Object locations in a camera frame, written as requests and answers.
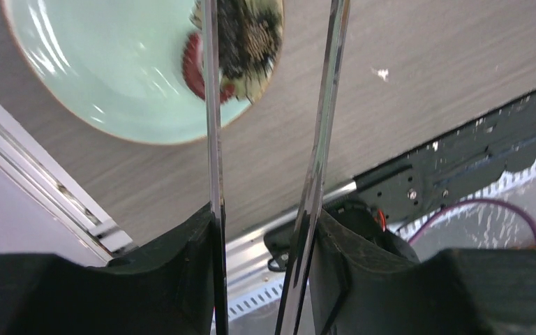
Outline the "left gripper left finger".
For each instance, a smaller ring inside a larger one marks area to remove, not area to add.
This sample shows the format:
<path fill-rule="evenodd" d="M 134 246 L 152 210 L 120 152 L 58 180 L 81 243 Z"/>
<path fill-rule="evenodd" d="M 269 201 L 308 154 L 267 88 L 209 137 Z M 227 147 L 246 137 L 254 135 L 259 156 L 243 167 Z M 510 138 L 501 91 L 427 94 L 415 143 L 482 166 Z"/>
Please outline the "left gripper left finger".
<path fill-rule="evenodd" d="M 0 334 L 208 334 L 211 212 L 104 267 L 55 254 L 0 254 Z"/>

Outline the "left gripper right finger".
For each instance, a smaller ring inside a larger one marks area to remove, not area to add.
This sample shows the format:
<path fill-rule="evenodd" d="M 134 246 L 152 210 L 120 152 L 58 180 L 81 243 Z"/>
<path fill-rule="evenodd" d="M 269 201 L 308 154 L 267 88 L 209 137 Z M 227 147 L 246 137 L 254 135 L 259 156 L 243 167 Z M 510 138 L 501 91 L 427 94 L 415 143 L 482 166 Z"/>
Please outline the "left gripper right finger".
<path fill-rule="evenodd" d="M 317 334 L 536 334 L 533 249 L 414 263 L 322 212 L 308 282 Z"/>

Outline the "red bacon strip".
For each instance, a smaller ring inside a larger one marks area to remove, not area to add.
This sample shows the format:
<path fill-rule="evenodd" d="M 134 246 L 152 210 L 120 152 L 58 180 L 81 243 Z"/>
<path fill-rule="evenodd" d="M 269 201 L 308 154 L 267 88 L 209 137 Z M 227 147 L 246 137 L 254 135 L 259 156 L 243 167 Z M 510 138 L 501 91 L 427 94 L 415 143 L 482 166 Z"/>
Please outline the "red bacon strip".
<path fill-rule="evenodd" d="M 186 86 L 201 100 L 205 99 L 202 34 L 191 31 L 181 56 L 181 73 Z"/>

